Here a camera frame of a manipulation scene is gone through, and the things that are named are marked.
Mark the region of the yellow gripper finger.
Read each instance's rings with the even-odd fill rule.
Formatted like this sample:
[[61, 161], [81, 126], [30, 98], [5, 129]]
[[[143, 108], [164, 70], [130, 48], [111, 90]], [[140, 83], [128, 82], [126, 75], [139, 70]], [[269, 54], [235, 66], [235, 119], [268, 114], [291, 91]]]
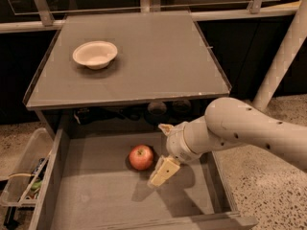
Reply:
[[158, 128], [164, 133], [165, 136], [169, 136], [173, 126], [169, 124], [159, 124]]
[[172, 156], [161, 155], [149, 179], [150, 187], [159, 187], [164, 184], [180, 169], [180, 163]]

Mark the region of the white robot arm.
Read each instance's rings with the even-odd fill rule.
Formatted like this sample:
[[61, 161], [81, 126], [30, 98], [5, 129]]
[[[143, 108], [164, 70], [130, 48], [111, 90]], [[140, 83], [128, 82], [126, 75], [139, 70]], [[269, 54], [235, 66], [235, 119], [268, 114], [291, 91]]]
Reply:
[[268, 150], [301, 170], [306, 168], [307, 127], [279, 121], [263, 113], [306, 39], [306, 24], [307, 0], [300, 0], [295, 17], [252, 104], [219, 98], [210, 103], [203, 116], [192, 122], [159, 126], [166, 135], [169, 155], [158, 159], [149, 179], [150, 186], [162, 185], [182, 164], [205, 153], [241, 144]]

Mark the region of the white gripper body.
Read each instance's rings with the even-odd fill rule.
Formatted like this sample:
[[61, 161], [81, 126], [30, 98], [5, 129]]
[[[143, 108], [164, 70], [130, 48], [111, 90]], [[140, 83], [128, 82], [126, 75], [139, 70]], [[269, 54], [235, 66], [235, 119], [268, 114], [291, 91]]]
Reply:
[[201, 156], [191, 151], [184, 138], [184, 129], [187, 122], [176, 126], [170, 126], [167, 131], [166, 150], [179, 163], [187, 164]]

